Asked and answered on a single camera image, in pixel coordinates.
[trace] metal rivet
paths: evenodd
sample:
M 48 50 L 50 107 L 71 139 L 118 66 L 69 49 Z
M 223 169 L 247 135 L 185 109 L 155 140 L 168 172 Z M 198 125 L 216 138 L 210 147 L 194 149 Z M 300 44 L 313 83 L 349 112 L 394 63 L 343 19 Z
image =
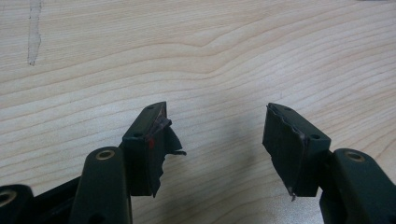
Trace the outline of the metal rivet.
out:
M 17 197 L 18 193 L 12 189 L 5 189 L 0 192 L 0 207 L 11 203 Z
M 96 159 L 99 161 L 105 161 L 107 159 L 110 159 L 116 154 L 113 150 L 103 150 L 96 154 Z
M 353 161 L 366 161 L 366 159 L 364 159 L 364 157 L 359 153 L 353 151 L 346 151 L 345 154 Z

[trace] black bracket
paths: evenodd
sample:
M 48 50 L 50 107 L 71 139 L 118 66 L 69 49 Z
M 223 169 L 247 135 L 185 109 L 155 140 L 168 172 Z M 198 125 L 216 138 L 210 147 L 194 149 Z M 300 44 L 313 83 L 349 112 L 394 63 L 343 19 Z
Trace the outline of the black bracket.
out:
M 396 223 L 396 187 L 367 154 L 341 148 L 293 109 L 267 106 L 263 145 L 289 194 L 315 197 L 325 223 Z
M 143 109 L 118 147 L 85 160 L 81 177 L 36 197 L 24 185 L 0 187 L 0 223 L 132 223 L 132 196 L 155 196 L 167 154 L 186 155 L 166 102 Z

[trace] screw hole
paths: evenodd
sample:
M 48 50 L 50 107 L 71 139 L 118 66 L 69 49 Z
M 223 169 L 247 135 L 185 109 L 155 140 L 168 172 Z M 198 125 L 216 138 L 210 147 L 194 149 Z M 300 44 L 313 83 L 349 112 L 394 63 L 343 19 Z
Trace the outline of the screw hole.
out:
M 364 157 L 356 152 L 347 151 L 345 152 L 346 156 L 353 161 L 365 161 Z
M 313 139 L 320 139 L 320 136 L 317 134 L 311 134 L 311 138 Z
M 0 192 L 0 207 L 11 203 L 17 197 L 17 192 L 11 189 L 6 189 Z
M 100 224 L 103 223 L 105 220 L 106 219 L 104 216 L 100 214 L 95 214 L 90 217 L 90 219 L 88 220 L 88 224 Z
M 105 161 L 114 156 L 115 152 L 113 150 L 103 150 L 96 154 L 96 159 L 99 161 Z

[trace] wooden table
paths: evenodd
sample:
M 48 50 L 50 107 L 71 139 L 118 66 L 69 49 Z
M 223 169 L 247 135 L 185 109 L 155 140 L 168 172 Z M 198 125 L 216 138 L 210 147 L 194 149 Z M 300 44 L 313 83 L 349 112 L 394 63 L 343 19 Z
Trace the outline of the wooden table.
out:
M 168 103 L 187 157 L 168 156 L 135 223 L 322 223 L 262 146 L 287 105 L 396 181 L 396 2 L 0 2 L 0 186 L 35 194 L 117 146 Z

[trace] black plastic part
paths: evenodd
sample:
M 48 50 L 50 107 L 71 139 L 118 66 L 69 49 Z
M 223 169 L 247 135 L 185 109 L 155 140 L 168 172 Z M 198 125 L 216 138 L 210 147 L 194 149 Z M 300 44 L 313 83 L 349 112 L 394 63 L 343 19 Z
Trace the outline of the black plastic part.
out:
M 292 196 L 315 197 L 316 176 L 325 162 L 331 139 L 297 112 L 269 104 L 262 144 Z
M 325 224 L 345 223 L 347 220 L 347 210 L 342 200 L 334 198 L 326 191 L 322 192 L 319 201 L 320 211 Z
M 28 223 L 32 215 L 33 193 L 28 186 L 0 187 L 0 223 Z
M 96 149 L 85 160 L 69 223 L 132 223 L 128 188 L 122 150 Z
M 396 223 L 396 187 L 370 156 L 337 149 L 331 170 L 347 211 L 346 223 Z
M 68 222 L 79 177 L 35 197 L 35 221 L 40 224 Z
M 166 102 L 149 105 L 122 137 L 132 196 L 155 196 L 166 154 L 186 155 L 166 117 Z

